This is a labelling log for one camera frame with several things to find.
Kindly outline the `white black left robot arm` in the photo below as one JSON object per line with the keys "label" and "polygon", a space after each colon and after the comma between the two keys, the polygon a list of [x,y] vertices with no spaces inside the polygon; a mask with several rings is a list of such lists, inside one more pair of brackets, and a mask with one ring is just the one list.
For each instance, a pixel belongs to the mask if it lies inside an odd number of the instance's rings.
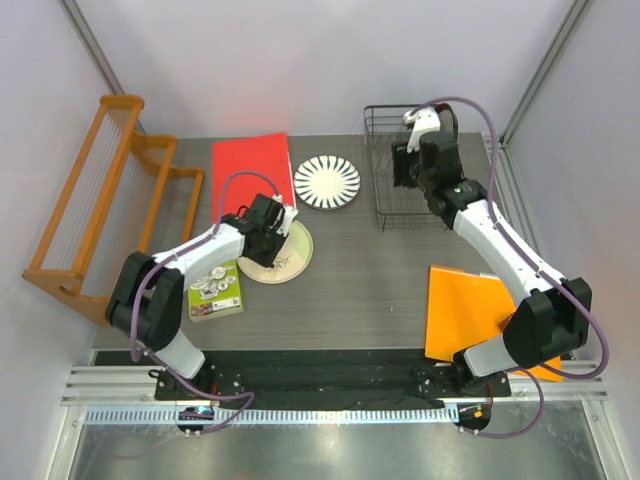
{"label": "white black left robot arm", "polygon": [[190,398],[205,397],[213,385],[205,354],[181,330],[184,292],[214,268],[238,258],[274,265],[298,210],[280,197],[258,194],[241,215],[226,214],[196,238],[155,255],[136,251],[120,271],[105,312],[126,334],[132,358],[146,348],[179,375]]}

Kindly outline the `dark red rimmed plate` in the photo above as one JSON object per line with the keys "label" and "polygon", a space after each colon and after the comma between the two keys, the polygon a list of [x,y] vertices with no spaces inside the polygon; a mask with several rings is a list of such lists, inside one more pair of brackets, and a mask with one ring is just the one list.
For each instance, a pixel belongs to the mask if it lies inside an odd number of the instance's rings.
{"label": "dark red rimmed plate", "polygon": [[458,118],[449,103],[438,103],[434,107],[440,120],[440,130],[450,133],[455,139],[459,134]]}

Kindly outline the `white blue striped plate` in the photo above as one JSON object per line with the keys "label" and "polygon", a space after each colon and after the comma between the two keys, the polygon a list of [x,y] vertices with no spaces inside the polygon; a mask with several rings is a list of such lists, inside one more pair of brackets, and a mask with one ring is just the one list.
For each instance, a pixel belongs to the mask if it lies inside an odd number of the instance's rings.
{"label": "white blue striped plate", "polygon": [[302,162],[293,175],[294,192],[307,206],[324,211],[346,207],[358,195],[361,175],[348,160],[318,155]]}

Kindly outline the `cream plate with twig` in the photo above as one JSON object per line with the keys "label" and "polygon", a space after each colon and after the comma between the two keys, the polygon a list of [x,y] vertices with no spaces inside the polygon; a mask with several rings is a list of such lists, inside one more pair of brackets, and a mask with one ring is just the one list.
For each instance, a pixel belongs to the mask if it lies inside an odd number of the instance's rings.
{"label": "cream plate with twig", "polygon": [[250,279],[263,284],[282,284],[299,276],[309,265],[313,255],[313,239],[309,230],[295,221],[289,236],[274,260],[274,266],[262,267],[256,262],[239,258],[239,269]]}

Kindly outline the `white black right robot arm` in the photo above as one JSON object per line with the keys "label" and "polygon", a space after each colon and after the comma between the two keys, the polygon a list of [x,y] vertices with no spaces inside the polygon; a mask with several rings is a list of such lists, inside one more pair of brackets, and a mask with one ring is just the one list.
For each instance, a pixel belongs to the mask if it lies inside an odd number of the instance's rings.
{"label": "white black right robot arm", "polygon": [[421,190],[429,210],[466,240],[504,283],[516,306],[503,332],[453,356],[451,380],[472,395],[499,372],[532,368],[585,345],[592,290],[542,260],[505,222],[486,189],[465,176],[458,142],[428,132],[417,146],[391,146],[393,184]]}

